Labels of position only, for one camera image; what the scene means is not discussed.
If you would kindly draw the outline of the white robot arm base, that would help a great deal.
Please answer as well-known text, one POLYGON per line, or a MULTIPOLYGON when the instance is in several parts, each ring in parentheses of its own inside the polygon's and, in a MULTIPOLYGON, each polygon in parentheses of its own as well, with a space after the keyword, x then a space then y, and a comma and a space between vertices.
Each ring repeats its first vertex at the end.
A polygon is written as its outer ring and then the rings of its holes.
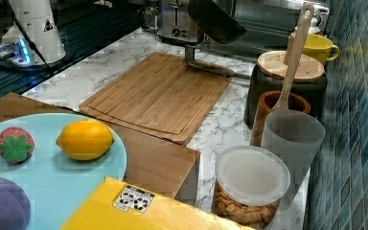
POLYGON ((52 64, 66 56, 50 0, 9 0, 14 25, 3 35, 0 58, 19 67, 52 64))

